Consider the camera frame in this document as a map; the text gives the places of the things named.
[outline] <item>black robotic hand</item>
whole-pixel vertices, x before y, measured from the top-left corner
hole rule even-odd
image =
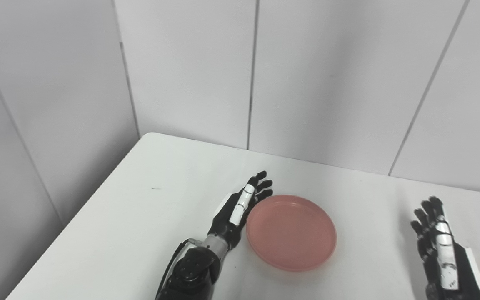
[[[423,260],[429,300],[480,300],[480,289],[468,255],[453,239],[444,216],[442,201],[432,196],[414,211],[420,220],[412,221],[417,233],[417,250]]]
[[[227,252],[238,245],[249,212],[255,204],[273,194],[271,180],[259,184],[265,177],[266,171],[258,173],[249,179],[242,190],[229,197],[212,220],[212,226],[204,241],[187,239],[179,244],[164,271],[155,299],[209,300],[212,297],[213,285],[220,275],[221,264]],[[196,247],[186,251],[166,280],[173,262],[187,243]]]
[[[212,226],[210,227],[208,234],[215,234],[223,238],[228,243],[229,250],[238,245],[240,236],[242,234],[242,228],[244,228],[251,209],[253,209],[255,204],[273,195],[273,182],[271,180],[265,180],[259,183],[266,177],[266,175],[266,171],[262,171],[251,177],[244,188],[242,188],[239,192],[235,192],[229,197],[227,202],[223,205],[223,207],[221,207],[219,213],[217,213],[212,220]],[[249,192],[248,186],[252,186],[254,190]],[[247,205],[245,207],[237,207],[239,205],[238,200],[242,194],[249,197],[246,203]],[[240,211],[244,210],[238,225],[230,222],[235,208],[237,210],[240,209]]]

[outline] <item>wall seam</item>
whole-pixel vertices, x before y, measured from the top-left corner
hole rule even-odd
[[[249,150],[251,139],[251,114],[253,112],[253,84],[255,83],[255,57],[257,56],[257,35],[259,31],[259,6],[260,0],[255,2],[255,29],[253,33],[253,53],[251,59],[251,83],[249,87],[249,111],[247,115],[247,144],[246,149]]]
[[[120,28],[120,20],[118,18],[118,10],[116,10],[116,2],[115,0],[110,0],[110,4],[112,6],[112,12],[114,14],[114,20],[116,21],[116,29],[118,31],[118,41],[120,42],[120,51],[122,53],[122,62],[123,62],[123,70],[125,72],[125,81],[127,82],[127,89],[129,92],[129,101],[131,101],[131,109],[133,112],[133,119],[135,120],[135,126],[137,129],[137,140],[140,139],[140,127],[138,125],[138,118],[137,118],[137,110],[135,108],[135,100],[133,98],[133,90],[131,88],[131,78],[129,78],[129,68],[127,65],[127,59],[125,57],[125,48],[123,46],[122,41],[122,28]]]
[[[30,152],[29,148],[27,147],[27,144],[25,143],[25,139],[23,138],[23,135],[21,135],[21,132],[19,131],[18,125],[17,125],[14,117],[12,116],[12,113],[10,112],[10,109],[8,108],[8,104],[5,100],[5,97],[3,97],[3,93],[1,91],[1,89],[0,89],[0,101],[1,101],[3,107],[6,111],[6,114],[8,115],[8,118],[10,119],[12,127],[14,127],[14,130],[16,131],[17,137],[20,139],[21,144],[23,145],[25,153],[27,154],[27,157],[28,157],[29,161],[31,162],[31,165],[34,169],[34,172],[36,173],[36,176],[38,176],[38,180],[40,180],[40,184],[42,184],[42,188],[44,188],[44,191],[45,191],[45,193],[48,197],[47,199],[49,200],[49,203],[51,203],[51,206],[53,207],[53,210],[55,211],[55,214],[59,218],[59,221],[60,221],[62,227],[64,228],[65,223],[63,222],[63,218],[60,216],[60,213],[57,210],[57,207],[55,206],[55,203],[53,202],[53,199],[51,199],[51,195],[48,192],[48,188],[46,187],[45,182],[42,179],[42,176],[40,175],[40,171],[38,170],[38,167],[36,166],[36,164],[34,162],[34,159],[32,158],[33,156],[31,155],[31,152]]]
[[[405,146],[405,143],[408,139],[408,136],[410,132],[412,131],[412,128],[414,126],[414,123],[418,117],[418,114],[421,111],[421,107],[423,106],[423,102],[425,101],[425,98],[427,97],[429,90],[431,86],[433,85],[434,79],[436,77],[436,74],[438,73],[438,70],[440,69],[440,65],[442,64],[442,61],[444,60],[444,57],[446,53],[448,52],[449,46],[451,45],[451,42],[455,36],[455,33],[457,32],[457,29],[459,28],[460,22],[463,19],[464,13],[466,12],[466,8],[468,7],[470,0],[465,0],[465,2],[462,5],[462,8],[459,12],[459,15],[457,16],[457,19],[455,20],[455,24],[453,25],[453,28],[451,29],[451,32],[447,38],[447,41],[444,45],[444,48],[442,49],[442,52],[440,53],[440,57],[438,58],[438,61],[436,62],[436,66],[433,69],[433,73],[431,74],[431,77],[429,78],[429,82],[427,82],[427,85],[425,86],[425,90],[423,91],[423,94],[421,95],[420,102],[417,105],[416,111],[414,112],[414,115],[412,116],[412,119],[410,121],[410,124],[408,125],[407,131],[405,133],[405,136],[403,137],[403,140],[400,144],[399,149],[397,150],[397,154],[394,158],[394,161],[392,162],[392,166],[390,167],[390,171],[388,171],[388,175],[391,176],[392,172],[394,171],[394,167],[396,166],[396,163],[398,162],[398,159],[400,158],[400,154],[403,150],[403,147]]]

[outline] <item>robot finger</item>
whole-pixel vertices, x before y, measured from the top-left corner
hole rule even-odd
[[[260,192],[261,190],[264,190],[265,188],[270,188],[273,184],[273,181],[272,179],[269,179],[269,180],[264,180],[263,182],[261,182],[261,184],[259,184],[255,190],[256,190],[256,193],[257,192]]]
[[[416,215],[417,219],[420,220],[421,226],[423,228],[429,227],[429,221],[427,220],[427,214],[423,211],[423,209],[414,209],[414,214]]]
[[[444,209],[442,208],[442,201],[436,198],[435,196],[431,196],[429,197],[429,202],[431,202],[431,205],[434,209],[437,220],[440,216],[444,217]]]
[[[259,185],[259,181],[263,180],[268,173],[266,171],[261,171],[257,175],[251,177],[248,181],[247,184],[252,185],[253,187],[257,187]]]
[[[421,207],[427,213],[427,220],[429,220],[429,227],[434,226],[434,222],[436,221],[436,215],[434,209],[432,208],[433,205],[429,201],[421,201]]]
[[[267,197],[273,195],[273,190],[263,190],[262,192],[259,192],[257,194],[257,203],[259,203],[260,201],[266,199]]]

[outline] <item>tabletop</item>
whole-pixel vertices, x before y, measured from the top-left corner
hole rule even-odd
[[[425,300],[409,223],[436,195],[480,270],[480,192],[147,133],[7,300],[152,300],[177,245],[203,240],[215,209],[261,170],[275,194],[318,204],[338,236],[333,256],[302,273],[265,264],[243,233],[214,300]]]

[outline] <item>robotic hand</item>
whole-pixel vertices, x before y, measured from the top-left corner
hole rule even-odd
[[[420,220],[412,221],[417,233],[417,250],[423,260],[428,300],[480,300],[475,271],[464,247],[453,239],[444,216],[442,201],[432,196],[414,211]]]
[[[212,220],[212,226],[203,242],[188,239],[181,243],[168,264],[158,287],[156,300],[209,300],[213,285],[218,280],[221,264],[228,251],[240,242],[242,229],[251,209],[273,194],[271,180],[262,171],[251,177],[242,190],[232,194]],[[173,267],[164,283],[175,258],[187,243],[191,247]]]

